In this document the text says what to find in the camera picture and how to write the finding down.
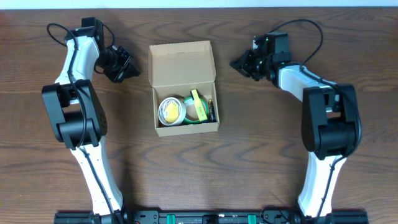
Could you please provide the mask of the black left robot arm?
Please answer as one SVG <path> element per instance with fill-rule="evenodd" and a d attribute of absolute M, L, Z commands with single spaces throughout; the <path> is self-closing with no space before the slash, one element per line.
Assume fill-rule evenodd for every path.
<path fill-rule="evenodd" d="M 123 47 L 106 45 L 108 27 L 95 17 L 67 29 L 61 45 L 67 56 L 61 74 L 42 88 L 42 98 L 54 136 L 70 150 L 85 178 L 92 210 L 58 212 L 55 223 L 132 223 L 122 192 L 114 180 L 106 154 L 108 124 L 92 84 L 98 68 L 113 83 L 139 76 L 132 54 Z"/>

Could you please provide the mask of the cardboard box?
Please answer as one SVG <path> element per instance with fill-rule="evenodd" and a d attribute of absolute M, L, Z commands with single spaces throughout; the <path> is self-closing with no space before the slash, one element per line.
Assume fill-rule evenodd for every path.
<path fill-rule="evenodd" d="M 217 131 L 220 125 L 216 95 L 216 69 L 211 42 L 184 42 L 149 47 L 149 81 L 152 87 L 154 126 L 160 137 Z M 188 96 L 197 89 L 212 100 L 216 121 L 167 127 L 158 119 L 158 109 L 168 96 Z"/>

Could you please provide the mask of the green tape roll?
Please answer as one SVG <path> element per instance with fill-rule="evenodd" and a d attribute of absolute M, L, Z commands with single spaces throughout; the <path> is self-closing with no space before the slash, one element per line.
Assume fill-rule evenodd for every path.
<path fill-rule="evenodd" d="M 184 118 L 184 123 L 186 124 L 200 124 L 200 120 L 198 118 L 195 105 L 193 102 L 193 98 L 191 96 L 185 98 L 183 103 L 186 107 L 186 115 Z"/>

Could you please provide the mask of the white tape roll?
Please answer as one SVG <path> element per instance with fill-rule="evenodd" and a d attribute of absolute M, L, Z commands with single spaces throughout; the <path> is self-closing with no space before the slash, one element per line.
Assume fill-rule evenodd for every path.
<path fill-rule="evenodd" d="M 180 98 L 168 97 L 158 108 L 158 119 L 164 126 L 178 126 L 183 123 L 187 114 L 184 102 Z"/>

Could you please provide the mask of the yellow highlighter marker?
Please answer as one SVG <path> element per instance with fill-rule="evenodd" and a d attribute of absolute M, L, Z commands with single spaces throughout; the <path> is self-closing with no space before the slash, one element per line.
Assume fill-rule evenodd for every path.
<path fill-rule="evenodd" d="M 190 91 L 192 100 L 193 100 L 193 104 L 195 106 L 195 110 L 197 112 L 198 115 L 198 120 L 201 123 L 206 123 L 208 121 L 207 115 L 206 115 L 206 111 L 205 108 L 203 107 L 203 103 L 201 101 L 201 98 L 198 94 L 197 89 L 193 89 Z"/>

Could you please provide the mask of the yellow sticky note pad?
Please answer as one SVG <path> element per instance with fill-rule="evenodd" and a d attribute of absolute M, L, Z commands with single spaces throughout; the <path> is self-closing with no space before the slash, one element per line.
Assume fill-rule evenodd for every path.
<path fill-rule="evenodd" d="M 164 119 L 167 123 L 174 123 L 180 115 L 178 103 L 171 101 L 164 109 Z"/>

